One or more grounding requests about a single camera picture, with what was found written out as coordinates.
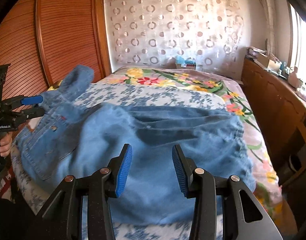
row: human hand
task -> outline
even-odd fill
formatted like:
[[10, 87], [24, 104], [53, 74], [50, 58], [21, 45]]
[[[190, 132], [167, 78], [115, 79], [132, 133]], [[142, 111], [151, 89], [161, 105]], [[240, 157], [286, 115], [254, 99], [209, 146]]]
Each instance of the human hand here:
[[0, 154], [2, 157], [6, 157], [10, 154], [12, 145], [12, 133], [8, 132], [0, 141]]

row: silver bolt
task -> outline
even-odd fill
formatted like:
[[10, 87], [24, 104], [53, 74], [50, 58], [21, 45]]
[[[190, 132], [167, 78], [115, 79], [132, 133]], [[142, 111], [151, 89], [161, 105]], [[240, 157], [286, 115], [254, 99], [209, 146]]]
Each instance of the silver bolt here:
[[195, 173], [197, 174], [203, 174], [204, 173], [204, 170], [202, 168], [196, 168], [195, 169]]
[[238, 182], [238, 181], [240, 181], [240, 177], [237, 176], [237, 175], [232, 175], [232, 176], [231, 176], [231, 180], [232, 180], [232, 181], [235, 181], [235, 182]]
[[110, 172], [110, 169], [109, 168], [102, 168], [102, 169], [100, 169], [100, 173], [102, 173], [102, 174], [108, 174]]
[[64, 180], [65, 180], [66, 182], [71, 182], [73, 179], [74, 179], [74, 177], [73, 177], [72, 175], [67, 175], [67, 176], [64, 178]]

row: denim jacket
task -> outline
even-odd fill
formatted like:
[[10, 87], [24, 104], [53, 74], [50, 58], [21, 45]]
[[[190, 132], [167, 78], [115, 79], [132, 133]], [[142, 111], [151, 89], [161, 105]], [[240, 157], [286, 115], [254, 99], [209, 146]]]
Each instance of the denim jacket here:
[[26, 127], [16, 138], [25, 171], [44, 190], [51, 193], [66, 175], [80, 178], [105, 167], [124, 143], [132, 145], [133, 159], [124, 192], [110, 199], [114, 222], [192, 219], [194, 199], [179, 189], [174, 144], [214, 176], [237, 174], [255, 189], [238, 116], [179, 106], [75, 106], [92, 79], [93, 70], [77, 66], [58, 90], [42, 93], [45, 116], [34, 131]]

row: curtain with circle pattern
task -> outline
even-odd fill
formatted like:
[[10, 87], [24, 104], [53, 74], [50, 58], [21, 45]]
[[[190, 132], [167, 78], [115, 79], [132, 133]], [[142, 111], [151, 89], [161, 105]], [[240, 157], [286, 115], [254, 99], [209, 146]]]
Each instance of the curtain with circle pattern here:
[[234, 71], [243, 17], [232, 0], [105, 0], [115, 68], [169, 67], [176, 56], [210, 72]]

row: window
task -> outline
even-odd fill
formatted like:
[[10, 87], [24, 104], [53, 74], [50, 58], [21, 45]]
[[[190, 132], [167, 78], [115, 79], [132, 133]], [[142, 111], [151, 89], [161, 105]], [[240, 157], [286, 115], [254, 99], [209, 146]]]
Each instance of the window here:
[[306, 82], [306, 23], [289, 4], [293, 39], [290, 49], [290, 67], [297, 66], [297, 76]]

